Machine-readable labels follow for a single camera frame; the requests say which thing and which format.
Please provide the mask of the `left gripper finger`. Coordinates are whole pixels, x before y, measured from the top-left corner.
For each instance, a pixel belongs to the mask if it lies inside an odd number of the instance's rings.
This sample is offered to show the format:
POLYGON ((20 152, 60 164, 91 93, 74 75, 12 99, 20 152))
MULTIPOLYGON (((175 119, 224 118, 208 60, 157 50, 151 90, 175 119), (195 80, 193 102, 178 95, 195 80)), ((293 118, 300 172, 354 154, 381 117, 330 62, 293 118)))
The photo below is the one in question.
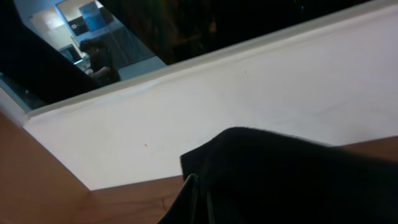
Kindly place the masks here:
POLYGON ((194 224, 198 203, 198 176, 190 174, 175 201, 158 224, 194 224))

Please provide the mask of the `black t-shirt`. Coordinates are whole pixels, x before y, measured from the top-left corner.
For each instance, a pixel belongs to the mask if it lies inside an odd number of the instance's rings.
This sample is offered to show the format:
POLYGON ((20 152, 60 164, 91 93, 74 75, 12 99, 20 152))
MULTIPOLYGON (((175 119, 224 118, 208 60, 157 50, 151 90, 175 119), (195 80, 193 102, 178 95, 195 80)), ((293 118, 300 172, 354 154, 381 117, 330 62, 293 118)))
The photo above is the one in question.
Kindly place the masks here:
POLYGON ((397 223, 397 164, 229 128, 180 158, 215 223, 397 223))

